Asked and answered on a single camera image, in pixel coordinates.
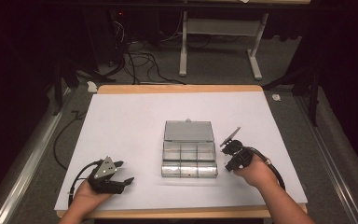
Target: hand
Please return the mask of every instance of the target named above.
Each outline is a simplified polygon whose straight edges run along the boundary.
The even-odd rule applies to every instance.
[[[249,185],[257,189],[271,184],[278,184],[275,174],[255,154],[249,166],[235,170],[234,174],[243,177]]]
[[[92,190],[89,181],[84,180],[78,187],[74,200],[60,223],[81,223],[82,219],[113,194],[98,194]]]

